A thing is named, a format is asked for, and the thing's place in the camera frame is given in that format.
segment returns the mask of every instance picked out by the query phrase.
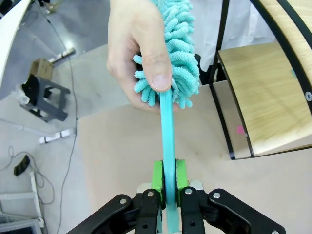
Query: pink object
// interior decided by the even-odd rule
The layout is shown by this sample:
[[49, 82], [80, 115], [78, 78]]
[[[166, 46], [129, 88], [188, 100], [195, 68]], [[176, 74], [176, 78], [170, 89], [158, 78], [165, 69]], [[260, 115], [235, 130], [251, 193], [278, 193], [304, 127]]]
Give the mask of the pink object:
[[237, 133], [238, 134], [245, 134], [244, 128], [242, 125], [237, 126]]

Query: white curtain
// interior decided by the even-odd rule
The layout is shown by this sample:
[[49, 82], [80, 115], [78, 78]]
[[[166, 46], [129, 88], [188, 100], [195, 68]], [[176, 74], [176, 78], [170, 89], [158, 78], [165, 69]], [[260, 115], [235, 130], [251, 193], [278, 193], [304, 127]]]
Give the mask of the white curtain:
[[[213, 62], [218, 38], [222, 0], [191, 0], [196, 17], [192, 35], [200, 67], [206, 71]], [[275, 37], [249, 0], [230, 0], [222, 49], [274, 41]]]

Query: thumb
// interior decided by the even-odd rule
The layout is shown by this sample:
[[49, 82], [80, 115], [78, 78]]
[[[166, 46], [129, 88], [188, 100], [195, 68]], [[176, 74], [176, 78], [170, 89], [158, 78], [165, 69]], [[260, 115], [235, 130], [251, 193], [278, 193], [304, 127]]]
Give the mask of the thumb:
[[159, 20], [154, 18], [141, 32], [136, 41], [140, 46], [146, 79], [155, 91], [164, 92], [171, 87], [172, 71], [161, 16]]

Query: hand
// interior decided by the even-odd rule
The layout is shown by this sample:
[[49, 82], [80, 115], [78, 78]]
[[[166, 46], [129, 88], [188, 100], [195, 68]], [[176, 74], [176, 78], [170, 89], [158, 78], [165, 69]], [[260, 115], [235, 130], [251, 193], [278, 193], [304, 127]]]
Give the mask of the hand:
[[107, 68], [118, 80], [136, 108], [159, 113], [159, 103], [150, 107], [133, 90], [137, 70], [133, 56], [141, 52], [149, 85], [158, 92], [171, 87], [171, 63], [164, 41], [164, 23], [151, 0], [111, 0], [108, 24]]

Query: stool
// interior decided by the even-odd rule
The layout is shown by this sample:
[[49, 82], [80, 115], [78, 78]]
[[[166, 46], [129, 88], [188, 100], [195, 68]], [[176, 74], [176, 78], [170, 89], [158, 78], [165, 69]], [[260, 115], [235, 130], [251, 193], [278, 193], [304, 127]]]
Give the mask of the stool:
[[[58, 119], [60, 121], [64, 121], [67, 118], [67, 113], [63, 111], [65, 104], [66, 104], [66, 94], [70, 94], [70, 90], [55, 84], [54, 82], [51, 82], [49, 80], [37, 77], [39, 82], [39, 90], [37, 95], [36, 104], [25, 104], [20, 105], [23, 109], [26, 111], [29, 111], [30, 113], [34, 114], [38, 118], [42, 119], [45, 122], [48, 122], [53, 119]], [[45, 100], [45, 98], [48, 98], [51, 94], [52, 89], [58, 89], [60, 90], [60, 97], [58, 101], [58, 107], [55, 107], [54, 105], [50, 104]], [[47, 116], [42, 116], [41, 111], [44, 111], [47, 113]]]

